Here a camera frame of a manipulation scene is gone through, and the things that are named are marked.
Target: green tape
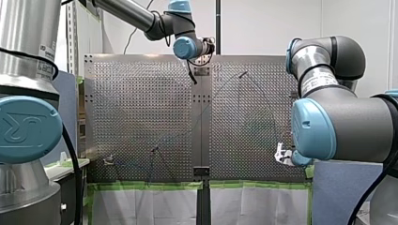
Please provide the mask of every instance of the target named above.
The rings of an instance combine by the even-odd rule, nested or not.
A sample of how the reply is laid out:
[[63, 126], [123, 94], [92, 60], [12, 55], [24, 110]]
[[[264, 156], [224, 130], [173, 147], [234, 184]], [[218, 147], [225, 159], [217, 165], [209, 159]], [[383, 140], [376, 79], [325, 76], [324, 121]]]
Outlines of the green tape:
[[189, 189], [202, 189], [202, 182], [190, 183], [152, 183], [146, 184], [145, 182], [126, 182], [118, 181], [115, 183], [102, 183], [102, 184], [89, 184], [88, 188], [93, 191], [106, 191], [106, 190], [189, 190]]
[[210, 181], [210, 188], [270, 188], [270, 189], [309, 189], [311, 183], [278, 183], [278, 182], [262, 182], [262, 181]]
[[307, 176], [307, 179], [313, 179], [314, 178], [314, 169], [315, 166], [311, 165], [305, 168], [305, 175]]

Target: logo on robot joint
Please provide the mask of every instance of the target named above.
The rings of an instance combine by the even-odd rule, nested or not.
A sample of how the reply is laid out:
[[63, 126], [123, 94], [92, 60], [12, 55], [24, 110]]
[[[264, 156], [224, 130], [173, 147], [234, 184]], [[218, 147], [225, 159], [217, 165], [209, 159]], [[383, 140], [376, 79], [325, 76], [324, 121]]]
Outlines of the logo on robot joint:
[[40, 147], [39, 135], [45, 116], [20, 113], [2, 113], [0, 147]]

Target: metal frame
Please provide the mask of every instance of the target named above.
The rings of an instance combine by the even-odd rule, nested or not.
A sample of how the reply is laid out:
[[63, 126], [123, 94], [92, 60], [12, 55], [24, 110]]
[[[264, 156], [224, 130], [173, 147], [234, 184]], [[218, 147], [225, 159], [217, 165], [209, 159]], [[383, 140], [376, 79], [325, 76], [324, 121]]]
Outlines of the metal frame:
[[68, 43], [68, 73], [75, 76], [75, 95], [76, 95], [76, 153], [78, 156], [82, 154], [79, 151], [80, 146], [80, 120], [79, 120], [79, 84], [77, 75], [79, 73], [79, 49], [78, 49], [78, 34], [77, 34], [77, 10], [76, 2], [71, 2], [66, 5], [67, 17], [67, 43]]
[[[157, 63], [169, 63], [169, 62], [177, 62], [177, 60], [172, 55], [161, 55], [153, 58], [153, 56], [142, 56], [142, 55], [107, 55], [107, 54], [95, 54], [95, 55], [87, 55], [84, 62], [85, 62], [85, 109], [86, 109], [86, 151], [87, 157], [91, 159], [98, 159], [96, 155], [96, 146], [93, 142], [94, 132], [93, 129], [95, 127], [95, 121], [93, 120], [94, 108], [93, 108], [93, 101], [95, 101], [95, 87], [94, 87], [94, 80], [95, 74], [93, 72], [93, 67], [95, 66], [96, 62], [118, 62], [122, 63], [124, 66], [131, 62], [143, 60], [154, 61]], [[200, 58], [199, 62], [196, 63], [203, 63], [206, 61], [205, 58]], [[225, 79], [222, 76], [223, 69], [229, 69], [229, 66], [223, 66], [222, 64], [233, 64], [238, 62], [239, 64], [246, 65], [244, 66], [245, 69], [253, 70], [251, 65], [261, 65], [267, 62], [270, 64], [272, 69], [277, 69], [281, 76], [285, 76], [282, 78], [282, 82], [288, 82], [286, 85], [291, 85], [291, 90], [286, 89], [284, 90], [284, 94], [286, 94], [286, 99], [284, 103], [288, 102], [288, 104], [293, 104], [294, 97], [292, 93], [296, 90], [296, 83], [293, 82], [294, 78], [288, 77], [284, 71], [281, 71], [280, 68], [284, 65], [284, 57], [281, 56], [214, 56], [212, 59], [212, 63], [205, 68], [196, 69], [193, 68], [194, 75], [198, 84], [191, 85], [191, 165], [192, 165], [192, 179], [193, 181], [202, 181], [203, 182], [203, 189], [198, 190], [197, 196], [197, 220], [196, 224], [198, 225], [210, 225], [211, 224], [211, 209], [210, 209], [210, 179], [218, 179], [220, 177], [211, 176], [211, 138], [212, 134], [212, 114], [213, 114], [213, 102], [215, 101], [215, 93], [218, 90], [213, 90], [214, 86], [217, 84], [218, 79]], [[238, 89], [245, 88], [245, 83], [238, 82]], [[285, 117], [278, 118], [282, 120], [288, 120], [290, 117], [289, 114], [286, 114]], [[291, 140], [288, 138], [283, 139], [284, 143], [290, 143]], [[287, 168], [278, 168], [277, 170], [288, 170]], [[303, 182], [305, 181], [304, 171], [302, 169], [291, 169], [293, 173], [293, 177], [290, 177], [290, 182]], [[298, 173], [302, 173], [301, 177], [294, 177], [297, 176]], [[235, 179], [252, 179], [252, 180], [269, 180], [272, 179], [274, 181], [283, 181], [278, 180], [278, 177], [274, 178], [259, 178], [259, 177], [234, 177]], [[191, 181], [190, 179], [178, 179], [177, 182], [182, 181]], [[170, 179], [161, 179], [161, 180], [154, 180], [154, 182], [175, 182], [176, 180]]]
[[[95, 54], [95, 55], [87, 55], [85, 58], [85, 104], [86, 104], [86, 151], [87, 151], [87, 157], [91, 159], [96, 159], [98, 156], [96, 156], [95, 152], [95, 145], [93, 143], [92, 137], [94, 137], [93, 133], [93, 128], [95, 127], [94, 121], [92, 116], [94, 109], [92, 108], [92, 102], [95, 100], [94, 96], [94, 88], [93, 88], [93, 81], [95, 78], [95, 74], [93, 74], [93, 66], [94, 63], [96, 62], [117, 62], [125, 65], [128, 65], [131, 62], [142, 62], [142, 60], [145, 59], [147, 62], [157, 62], [157, 63], [170, 63], [170, 62], [177, 62], [179, 63], [172, 55], [161, 55], [157, 57], [153, 56], [142, 56], [142, 55], [107, 55], [107, 54]], [[287, 74], [282, 71], [281, 67], [284, 64], [284, 57], [281, 56], [218, 56], [215, 55], [212, 59], [212, 63], [210, 64], [210, 72], [205, 74], [203, 73], [203, 70], [197, 70], [198, 73], [195, 74], [196, 80], [198, 81], [198, 84], [192, 85], [191, 86], [191, 165], [192, 165], [192, 179], [154, 179], [153, 182], [181, 182], [181, 181], [190, 181], [190, 180], [197, 180], [197, 181], [206, 181], [209, 179], [222, 179], [222, 180], [227, 180], [227, 179], [250, 179], [250, 180], [273, 180], [273, 181], [287, 181], [287, 182], [303, 182], [305, 181], [305, 175], [304, 171], [302, 169], [295, 169], [295, 168], [285, 168], [283, 165], [279, 165], [275, 162], [275, 165], [272, 164], [272, 167], [275, 167], [275, 171], [278, 171], [280, 173], [283, 173], [283, 171], [286, 173], [286, 170], [288, 170], [291, 175], [289, 175], [289, 178], [283, 178], [282, 174], [277, 174], [275, 177], [271, 175], [264, 175], [264, 176], [250, 176], [250, 173], [247, 173], [248, 175], [245, 176], [240, 176], [240, 177], [228, 177], [228, 176], [220, 176], [220, 175], [211, 175], [212, 174], [212, 167], [214, 165], [211, 165], [212, 161], [210, 158], [210, 135], [212, 132], [212, 114], [213, 112], [213, 107], [217, 106], [217, 102], [214, 103], [215, 105], [213, 106], [213, 101], [215, 100], [213, 94], [216, 90], [213, 90], [215, 88], [216, 83], [213, 83], [214, 81], [217, 81], [217, 78], [222, 75], [222, 72], [219, 72], [216, 68], [214, 67], [221, 67], [222, 69], [226, 70], [229, 69], [230, 67], [243, 67], [243, 69], [248, 69], [249, 71], [254, 71], [254, 73], [257, 73], [257, 76], [259, 72], [257, 71], [257, 67], [266, 67], [266, 68], [261, 68], [264, 70], [267, 70], [270, 68], [270, 71], [278, 71], [278, 74], [273, 75], [272, 79], [277, 79], [279, 81], [279, 76], [281, 77], [281, 82], [278, 84], [278, 88], [283, 89], [284, 85], [290, 86], [290, 88], [283, 90], [283, 94], [286, 94], [286, 97], [284, 98], [284, 104], [292, 104], [294, 99], [288, 98], [288, 96], [291, 94], [291, 91], [294, 91], [296, 89], [296, 82], [295, 79], [292, 77], [289, 77]], [[242, 92], [243, 94], [247, 94], [249, 92], [249, 96], [246, 98], [251, 97], [251, 89], [255, 89], [255, 87], [249, 86], [247, 84], [247, 81], [241, 81], [241, 80], [236, 80], [233, 85], [238, 85], [238, 89], [240, 88], [246, 88], [245, 90], [239, 91]], [[286, 112], [283, 117], [278, 117], [275, 118], [279, 121], [283, 120], [288, 122], [289, 120], [289, 112]], [[280, 130], [290, 130], [289, 126], [287, 125], [289, 123], [286, 123], [286, 125], [282, 125], [279, 127]], [[283, 139], [284, 143], [289, 143], [291, 140], [288, 139], [288, 137], [285, 137]], [[205, 169], [208, 168], [210, 169], [210, 175], [202, 175], [202, 176], [193, 176], [193, 168], [199, 167], [199, 169]], [[257, 174], [262, 172], [262, 168], [265, 167], [263, 164], [259, 163], [259, 165], [255, 165], [255, 168], [252, 168], [252, 170], [256, 170]]]

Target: black cable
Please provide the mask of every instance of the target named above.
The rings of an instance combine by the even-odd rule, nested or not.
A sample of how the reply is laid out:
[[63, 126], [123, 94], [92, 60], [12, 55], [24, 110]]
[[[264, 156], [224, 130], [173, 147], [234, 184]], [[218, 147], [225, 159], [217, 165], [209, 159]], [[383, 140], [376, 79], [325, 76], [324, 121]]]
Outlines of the black cable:
[[66, 5], [66, 4], [68, 4], [68, 3], [71, 3], [71, 2], [73, 2], [74, 0], [67, 0], [67, 1], [65, 1], [65, 2], [62, 2], [61, 3], [61, 6], [64, 6], [64, 5]]
[[58, 67], [56, 66], [56, 64], [54, 62], [52, 62], [51, 60], [48, 60], [48, 59], [46, 59], [44, 57], [41, 57], [41, 56], [38, 56], [38, 55], [29, 54], [29, 53], [26, 53], [26, 52], [18, 52], [18, 51], [13, 51], [13, 50], [7, 50], [7, 49], [4, 49], [4, 48], [0, 48], [0, 52], [11, 54], [11, 55], [13, 55], [15, 57], [33, 58], [33, 59], [36, 59], [36, 60], [39, 60], [39, 61], [43, 61], [43, 62], [45, 62], [47, 64], [50, 64], [53, 67], [53, 69], [54, 69], [53, 80], [55, 80], [56, 77], [58, 76], [59, 70], [58, 70]]
[[158, 16], [159, 16], [159, 19], [161, 20], [161, 25], [160, 25], [160, 29], [161, 29], [161, 32], [164, 34], [164, 39], [166, 40], [166, 45], [167, 45], [167, 47], [170, 47], [170, 44], [171, 44], [171, 36], [168, 36], [167, 37], [167, 33], [166, 33], [166, 23], [164, 22], [164, 19], [163, 19], [163, 17], [161, 16], [161, 14], [158, 12], [158, 11], [156, 11], [156, 10], [153, 10], [153, 11], [151, 11], [152, 13], [155, 13], [155, 14], [157, 14]]
[[209, 64], [210, 63], [210, 61], [211, 61], [211, 58], [213, 58], [213, 52], [210, 54], [210, 57], [208, 58], [208, 60], [204, 63], [204, 64], [195, 64], [195, 63], [193, 63], [193, 61], [191, 61], [191, 60], [187, 60], [191, 65], [194, 65], [194, 66], [196, 66], [196, 67], [204, 67], [205, 65], [207, 65], [207, 64]]
[[191, 20], [191, 19], [189, 19], [189, 18], [187, 18], [187, 17], [181, 16], [181, 15], [178, 15], [177, 13], [174, 13], [174, 12], [171, 12], [171, 11], [166, 11], [166, 13], [167, 13], [167, 14], [170, 14], [170, 15], [177, 16], [177, 17], [179, 17], [179, 18], [181, 18], [181, 19], [184, 19], [184, 20], [186, 20], [186, 21], [192, 23], [193, 28], [196, 28], [196, 24], [195, 24], [195, 22], [194, 22], [193, 20]]
[[198, 81], [196, 81], [195, 76], [193, 76], [191, 66], [190, 66], [190, 60], [187, 60], [187, 67], [188, 67], [188, 75], [190, 76], [191, 80], [193, 81], [193, 85], [198, 84]]
[[[148, 5], [146, 6], [146, 9], [149, 9], [150, 6], [152, 5], [152, 3], [153, 3], [154, 1], [155, 1], [155, 0], [151, 0], [151, 1], [148, 3]], [[123, 54], [126, 54], [127, 48], [129, 47], [130, 42], [131, 42], [131, 37], [135, 34], [135, 32], [137, 32], [137, 30], [138, 30], [137, 27], [135, 27], [134, 30], [131, 32], [131, 34], [130, 34], [130, 36], [129, 36], [129, 40], [127, 41], [127, 44], [126, 44], [126, 47], [125, 47], [125, 50], [124, 50]]]
[[76, 208], [75, 208], [75, 219], [74, 224], [81, 224], [81, 212], [83, 210], [83, 198], [82, 198], [82, 173], [79, 168], [79, 161], [76, 156], [75, 149], [73, 147], [72, 141], [68, 134], [67, 128], [63, 124], [62, 136], [64, 137], [65, 144], [69, 150], [70, 158], [72, 160], [74, 177], [75, 177], [75, 188], [76, 188]]
[[[395, 109], [394, 109], [395, 111], [398, 110], [398, 102], [395, 99], [389, 99], [391, 97], [387, 97], [386, 95], [380, 95], [380, 96], [376, 96], [376, 97], [386, 100], [386, 103], [389, 102], [395, 107]], [[391, 169], [393, 169], [396, 162], [398, 161], [398, 151], [397, 151], [398, 130], [395, 130], [397, 128], [398, 128], [398, 125], [394, 125], [394, 138], [392, 140], [393, 143], [392, 143], [392, 147], [391, 147], [391, 151], [395, 151], [395, 152], [392, 154], [392, 157], [389, 156], [387, 158], [390, 161], [388, 163], [385, 163], [383, 172], [376, 178], [376, 180], [374, 180], [374, 182], [368, 187], [368, 189], [365, 191], [365, 193], [363, 193], [363, 195], [360, 197], [360, 200], [357, 202], [357, 205], [355, 206], [354, 210], [351, 213], [351, 216], [348, 220], [347, 225], [353, 225], [353, 223], [355, 222], [355, 219], [357, 217], [357, 213], [360, 211], [360, 208], [362, 207], [362, 205], [368, 199], [370, 194], [372, 194], [372, 192], [377, 188], [377, 186], [380, 185], [380, 183], [384, 180], [384, 178], [386, 178], [386, 176], [389, 174]]]

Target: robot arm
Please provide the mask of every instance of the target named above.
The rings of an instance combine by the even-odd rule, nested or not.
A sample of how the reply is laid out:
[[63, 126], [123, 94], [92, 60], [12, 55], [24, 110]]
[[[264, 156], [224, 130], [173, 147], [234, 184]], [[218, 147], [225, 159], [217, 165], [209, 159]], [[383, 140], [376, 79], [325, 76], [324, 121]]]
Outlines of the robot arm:
[[149, 40], [175, 35], [173, 50], [180, 59], [193, 59], [214, 52], [214, 43], [210, 38], [196, 36], [190, 0], [170, 0], [163, 15], [151, 12], [132, 0], [91, 1], [94, 6], [144, 31]]
[[383, 162], [394, 139], [390, 97], [358, 98], [350, 89], [363, 76], [365, 56], [348, 37], [294, 40], [287, 71], [298, 79], [292, 133], [301, 157]]

